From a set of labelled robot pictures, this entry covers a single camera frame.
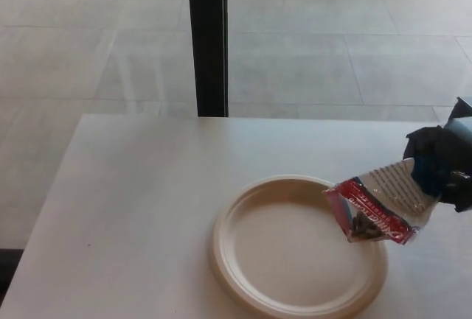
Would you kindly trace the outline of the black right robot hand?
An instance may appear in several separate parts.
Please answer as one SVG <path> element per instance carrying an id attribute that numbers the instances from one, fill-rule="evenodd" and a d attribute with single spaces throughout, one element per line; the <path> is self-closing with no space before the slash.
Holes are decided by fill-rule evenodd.
<path id="1" fill-rule="evenodd" d="M 403 153 L 412 158 L 412 178 L 421 190 L 456 212 L 471 209 L 471 118 L 409 133 Z"/>

